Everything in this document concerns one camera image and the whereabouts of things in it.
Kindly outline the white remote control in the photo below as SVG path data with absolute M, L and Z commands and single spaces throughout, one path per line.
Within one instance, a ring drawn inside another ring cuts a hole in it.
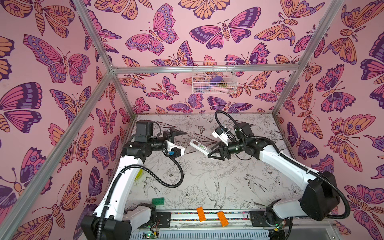
M 193 147 L 194 149 L 198 150 L 199 152 L 203 153 L 205 156 L 208 156 L 213 151 L 212 149 L 201 144 L 200 142 L 198 142 L 195 139 L 191 139 L 190 146 Z

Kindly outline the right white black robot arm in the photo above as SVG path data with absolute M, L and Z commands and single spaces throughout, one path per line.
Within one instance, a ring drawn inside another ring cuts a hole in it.
M 332 173 L 319 172 L 297 162 L 281 152 L 272 140 L 255 136 L 247 123 L 235 125 L 234 130 L 234 133 L 226 127 L 214 130 L 213 136 L 220 141 L 209 151 L 209 158 L 224 161 L 244 152 L 283 174 L 301 191 L 296 197 L 274 200 L 265 208 L 269 225 L 291 217 L 309 217 L 315 221 L 337 218 L 332 211 L 345 201 L 345 196 Z

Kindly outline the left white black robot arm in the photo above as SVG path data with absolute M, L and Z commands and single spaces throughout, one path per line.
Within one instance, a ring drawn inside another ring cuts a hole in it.
M 130 191 L 139 171 L 148 173 L 162 186 L 174 189 L 184 181 L 184 171 L 177 158 L 185 154 L 185 148 L 174 143 L 176 136 L 186 132 L 170 128 L 154 135 L 154 121 L 143 120 L 136 123 L 136 133 L 132 140 L 125 143 L 116 175 L 108 190 L 94 212 L 83 217 L 81 229 L 88 240 L 128 240 L 137 228 L 148 225 L 155 226 L 156 207 L 151 204 L 138 205 L 124 220 L 125 206 Z M 160 179 L 144 163 L 153 152 L 162 152 L 180 171 L 179 181 L 170 184 Z

